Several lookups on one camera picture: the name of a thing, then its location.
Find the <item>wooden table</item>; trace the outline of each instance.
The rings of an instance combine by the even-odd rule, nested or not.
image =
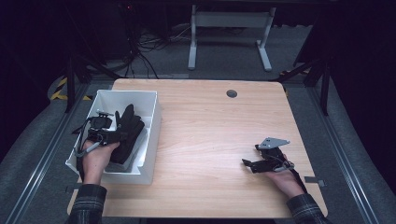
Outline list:
[[[118,79],[113,90],[157,91],[163,118],[152,185],[104,185],[104,216],[291,217],[287,197],[242,163],[261,160],[254,145],[271,136],[290,140],[280,148],[302,179],[314,176],[279,83]],[[318,184],[305,185],[327,216]]]

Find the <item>wrist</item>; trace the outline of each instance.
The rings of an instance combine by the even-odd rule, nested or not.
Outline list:
[[[304,194],[302,189],[291,190],[290,192],[288,192],[288,197],[289,197],[289,199],[292,199],[292,198],[302,195],[302,194]]]
[[[82,184],[94,184],[94,185],[100,185],[102,179],[102,174],[98,173],[86,173],[84,176],[84,181]]]

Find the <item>person's hand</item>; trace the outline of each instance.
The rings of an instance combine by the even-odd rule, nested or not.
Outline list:
[[[276,186],[282,190],[289,198],[293,198],[297,195],[304,194],[303,189],[298,184],[296,178],[291,173],[290,170],[285,170],[281,172],[265,172],[267,177],[269,177]]]
[[[93,144],[91,141],[86,141],[84,150]],[[84,168],[84,181],[82,184],[100,185],[102,173],[110,162],[111,153],[118,147],[120,143],[113,143],[106,146],[99,146],[84,156],[82,161]]]

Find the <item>plaid sleeve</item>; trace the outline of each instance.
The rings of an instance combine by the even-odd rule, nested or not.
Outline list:
[[[331,223],[323,216],[318,204],[310,194],[298,195],[287,202],[296,223]]]
[[[81,185],[68,223],[102,223],[106,193],[99,185]]]

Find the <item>white plastic bin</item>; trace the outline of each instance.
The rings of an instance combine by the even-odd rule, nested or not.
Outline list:
[[[131,172],[128,173],[108,173],[104,172],[102,176],[102,183],[113,184],[144,184],[152,183],[154,174],[155,157],[157,154],[158,138],[160,136],[161,128],[161,109],[158,103],[156,91],[103,91],[97,92],[96,98],[91,107],[89,117],[97,117],[97,110],[104,111],[110,114],[120,112],[122,116],[123,111],[127,105],[134,105],[134,113],[142,118],[145,123],[147,137],[143,140],[136,157],[133,161]],[[115,129],[116,121],[113,119],[112,127]],[[88,127],[83,134],[83,139],[86,138]],[[70,169],[78,174],[76,166],[76,156],[73,149],[70,153],[69,159],[65,163]]]

